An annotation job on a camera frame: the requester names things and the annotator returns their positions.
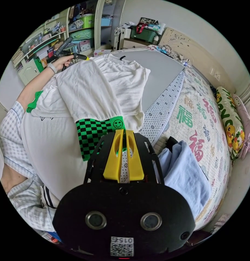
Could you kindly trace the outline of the person's left hand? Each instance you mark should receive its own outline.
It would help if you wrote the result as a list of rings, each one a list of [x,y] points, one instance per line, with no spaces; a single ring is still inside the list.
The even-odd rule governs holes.
[[[63,69],[63,67],[68,67],[73,60],[74,56],[63,56],[61,58],[58,58],[56,61],[52,63],[53,67],[56,69],[56,72],[60,71]]]

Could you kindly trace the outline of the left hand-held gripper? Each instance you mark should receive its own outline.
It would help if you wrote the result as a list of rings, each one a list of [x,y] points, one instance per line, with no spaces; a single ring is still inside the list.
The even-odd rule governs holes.
[[[72,53],[72,52],[69,52],[69,51],[63,51],[62,53],[60,53],[59,55],[55,55],[55,60],[56,61],[58,58],[61,58],[63,56],[70,56],[70,55],[73,55],[74,56],[74,59],[78,59],[78,60],[89,60],[89,57],[87,57],[86,55],[82,55],[82,54],[79,54],[79,53]]]

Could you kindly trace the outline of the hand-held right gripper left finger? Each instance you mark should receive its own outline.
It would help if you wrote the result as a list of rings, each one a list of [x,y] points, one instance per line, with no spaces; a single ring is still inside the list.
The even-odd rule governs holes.
[[[123,154],[123,135],[124,130],[118,129],[115,132],[112,141],[109,156],[103,172],[103,177],[112,182],[120,182],[122,154]]]

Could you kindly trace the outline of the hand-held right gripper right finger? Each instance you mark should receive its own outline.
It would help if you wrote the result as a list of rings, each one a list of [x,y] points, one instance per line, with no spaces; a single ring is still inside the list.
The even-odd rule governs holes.
[[[138,152],[136,139],[132,130],[126,130],[127,165],[130,182],[142,181],[144,172]]]

